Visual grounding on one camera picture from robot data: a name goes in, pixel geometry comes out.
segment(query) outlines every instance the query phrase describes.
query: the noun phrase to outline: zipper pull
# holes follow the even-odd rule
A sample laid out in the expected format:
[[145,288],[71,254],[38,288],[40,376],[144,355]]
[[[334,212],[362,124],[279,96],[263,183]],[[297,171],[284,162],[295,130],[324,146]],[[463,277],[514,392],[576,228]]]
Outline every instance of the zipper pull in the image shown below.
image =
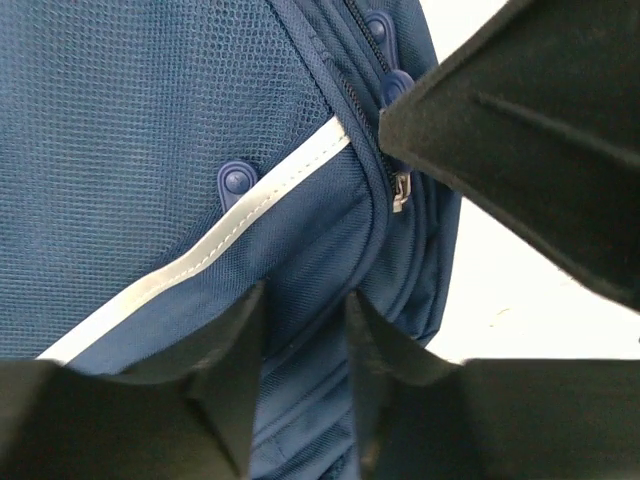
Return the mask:
[[[365,16],[365,23],[390,68],[390,71],[385,72],[382,77],[382,108],[384,111],[403,93],[413,88],[415,82],[411,75],[400,68],[396,27],[391,15],[384,10],[372,10]],[[395,158],[389,158],[389,161],[396,172],[393,212],[399,213],[411,195],[411,167]]]

